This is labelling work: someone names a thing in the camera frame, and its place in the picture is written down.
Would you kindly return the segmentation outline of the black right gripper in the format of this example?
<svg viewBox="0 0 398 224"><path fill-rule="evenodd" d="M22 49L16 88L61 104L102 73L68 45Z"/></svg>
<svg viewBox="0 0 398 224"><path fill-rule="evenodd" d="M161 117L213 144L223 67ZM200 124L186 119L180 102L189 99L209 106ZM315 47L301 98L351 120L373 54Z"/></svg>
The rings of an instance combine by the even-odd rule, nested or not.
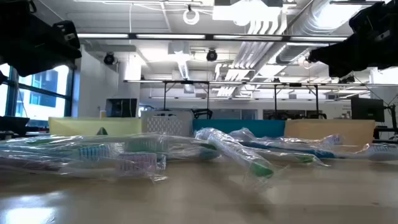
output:
<svg viewBox="0 0 398 224"><path fill-rule="evenodd" d="M310 51L307 60L322 62L343 77L368 67L398 66L398 0L376 2L349 20L346 40Z"/></svg>

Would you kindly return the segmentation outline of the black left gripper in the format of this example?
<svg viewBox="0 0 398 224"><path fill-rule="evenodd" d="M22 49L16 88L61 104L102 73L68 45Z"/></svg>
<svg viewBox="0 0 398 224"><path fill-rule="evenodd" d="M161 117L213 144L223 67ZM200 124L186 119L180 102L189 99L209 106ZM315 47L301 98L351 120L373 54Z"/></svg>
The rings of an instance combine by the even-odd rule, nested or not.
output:
<svg viewBox="0 0 398 224"><path fill-rule="evenodd" d="M0 0L0 56L22 77L74 66L81 58L72 21L48 25L35 13L33 0Z"/></svg>

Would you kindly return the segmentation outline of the black monitor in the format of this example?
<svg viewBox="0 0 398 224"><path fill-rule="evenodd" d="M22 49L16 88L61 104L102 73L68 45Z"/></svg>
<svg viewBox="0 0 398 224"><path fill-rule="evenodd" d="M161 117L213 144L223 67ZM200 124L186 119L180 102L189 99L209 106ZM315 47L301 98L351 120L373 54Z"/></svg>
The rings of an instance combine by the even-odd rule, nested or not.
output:
<svg viewBox="0 0 398 224"><path fill-rule="evenodd" d="M374 120L375 122L385 122L384 102L378 99L352 98L351 117L352 119L366 119Z"/></svg>
<svg viewBox="0 0 398 224"><path fill-rule="evenodd" d="M136 116L136 98L110 98L106 100L106 116L117 118L134 118Z"/></svg>

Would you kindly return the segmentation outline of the yellow plastic tray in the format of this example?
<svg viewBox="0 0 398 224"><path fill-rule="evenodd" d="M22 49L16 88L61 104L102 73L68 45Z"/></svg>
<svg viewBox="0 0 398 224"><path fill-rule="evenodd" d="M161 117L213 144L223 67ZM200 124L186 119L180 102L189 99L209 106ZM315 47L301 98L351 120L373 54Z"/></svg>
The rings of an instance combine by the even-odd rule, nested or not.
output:
<svg viewBox="0 0 398 224"><path fill-rule="evenodd" d="M49 118L49 133L60 136L95 136L104 127L109 136L139 134L142 132L139 118Z"/></svg>

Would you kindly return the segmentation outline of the black monitor stand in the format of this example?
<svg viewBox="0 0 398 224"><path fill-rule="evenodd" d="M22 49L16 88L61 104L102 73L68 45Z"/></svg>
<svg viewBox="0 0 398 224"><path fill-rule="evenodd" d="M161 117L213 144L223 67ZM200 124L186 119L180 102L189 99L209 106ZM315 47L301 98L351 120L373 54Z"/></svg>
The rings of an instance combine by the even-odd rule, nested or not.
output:
<svg viewBox="0 0 398 224"><path fill-rule="evenodd" d="M391 115L391 121L392 121L392 127L381 127L381 126L376 126L374 128L374 134L373 138L375 141L381 141L380 139L380 133L383 132L389 132L389 133L394 133L393 137L389 138L389 140L393 140L395 137L398 137L398 122L396 118L396 106L395 105L390 105L390 106L385 106L385 110L388 110Z"/></svg>

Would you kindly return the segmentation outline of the orange plastic tray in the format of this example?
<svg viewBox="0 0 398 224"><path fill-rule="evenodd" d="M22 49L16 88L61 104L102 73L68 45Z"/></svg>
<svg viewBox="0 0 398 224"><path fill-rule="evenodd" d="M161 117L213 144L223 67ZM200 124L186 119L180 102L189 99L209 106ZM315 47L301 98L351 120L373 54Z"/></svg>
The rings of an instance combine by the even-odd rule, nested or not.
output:
<svg viewBox="0 0 398 224"><path fill-rule="evenodd" d="M323 139L340 135L341 146L332 149L337 152L358 152L373 141L373 120L355 119L295 119L285 122L284 136L302 139Z"/></svg>

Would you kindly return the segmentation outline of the blue plastic tray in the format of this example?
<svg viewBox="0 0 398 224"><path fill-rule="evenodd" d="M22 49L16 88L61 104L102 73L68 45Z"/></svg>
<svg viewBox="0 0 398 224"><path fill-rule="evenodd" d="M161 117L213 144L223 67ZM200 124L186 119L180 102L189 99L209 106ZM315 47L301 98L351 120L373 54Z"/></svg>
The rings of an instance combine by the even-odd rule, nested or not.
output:
<svg viewBox="0 0 398 224"><path fill-rule="evenodd" d="M224 133L230 133L242 128L248 128L258 138L277 138L284 136L285 121L260 119L194 119L193 130L215 128Z"/></svg>

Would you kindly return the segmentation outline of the long ceiling light bar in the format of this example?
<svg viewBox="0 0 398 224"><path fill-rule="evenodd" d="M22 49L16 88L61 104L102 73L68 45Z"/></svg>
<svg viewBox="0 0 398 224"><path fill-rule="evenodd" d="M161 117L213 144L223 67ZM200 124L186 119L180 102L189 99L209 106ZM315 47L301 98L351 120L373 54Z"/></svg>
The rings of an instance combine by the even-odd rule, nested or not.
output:
<svg viewBox="0 0 398 224"><path fill-rule="evenodd" d="M207 41L249 41L249 42L342 42L345 36L329 35L233 35L233 34L152 34L152 33L81 33L80 39L123 39L123 40L207 40Z"/></svg>

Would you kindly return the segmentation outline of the white perforated plastic basket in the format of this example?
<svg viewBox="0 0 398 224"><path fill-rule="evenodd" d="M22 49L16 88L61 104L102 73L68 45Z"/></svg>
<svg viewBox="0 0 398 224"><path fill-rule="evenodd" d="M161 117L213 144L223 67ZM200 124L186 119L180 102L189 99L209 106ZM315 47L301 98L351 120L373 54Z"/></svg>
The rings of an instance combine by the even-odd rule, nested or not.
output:
<svg viewBox="0 0 398 224"><path fill-rule="evenodd" d="M190 137L193 134L193 114L189 111L143 111L143 133L161 133Z"/></svg>

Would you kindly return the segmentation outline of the large window dark frame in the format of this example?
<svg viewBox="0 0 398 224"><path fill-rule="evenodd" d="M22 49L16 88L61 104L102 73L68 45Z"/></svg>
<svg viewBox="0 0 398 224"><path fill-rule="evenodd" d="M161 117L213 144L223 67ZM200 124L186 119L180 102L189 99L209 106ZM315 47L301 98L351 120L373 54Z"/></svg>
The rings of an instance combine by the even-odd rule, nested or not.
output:
<svg viewBox="0 0 398 224"><path fill-rule="evenodd" d="M62 117L65 114L66 96L70 69L61 65L51 70L20 77L8 64L0 65L0 72L10 81L18 81L20 86L15 90L3 83L0 84L0 116L28 117L31 121L46 121L49 117Z"/></svg>

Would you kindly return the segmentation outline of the black station frame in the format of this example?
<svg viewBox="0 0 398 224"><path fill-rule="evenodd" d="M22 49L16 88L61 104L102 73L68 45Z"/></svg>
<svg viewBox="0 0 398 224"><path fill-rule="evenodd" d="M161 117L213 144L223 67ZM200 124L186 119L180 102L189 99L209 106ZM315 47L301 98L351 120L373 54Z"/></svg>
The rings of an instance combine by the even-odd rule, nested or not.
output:
<svg viewBox="0 0 398 224"><path fill-rule="evenodd" d="M278 86L283 86L283 87L306 87L310 92L313 93L313 95L315 95L315 104L316 104L316 115L317 115L317 119L320 116L320 112L319 112L319 97L318 97L318 90L319 90L319 85L318 84L313 84L313 83L273 83L272 84L274 87L274 113L275 115L278 117L278 111L277 111L277 87ZM312 91L312 89L310 89L310 87L313 86L315 88L315 92Z"/></svg>
<svg viewBox="0 0 398 224"><path fill-rule="evenodd" d="M205 89L206 93L206 108L205 109L191 109L193 113L193 117L198 119L201 115L206 115L207 119L211 119L213 112L210 110L210 82L209 81L198 81L198 80L164 80L162 81L164 84L164 95L163 95L163 110L166 111L166 97L167 92L173 88L173 86L177 83L181 85L206 85L207 89Z"/></svg>

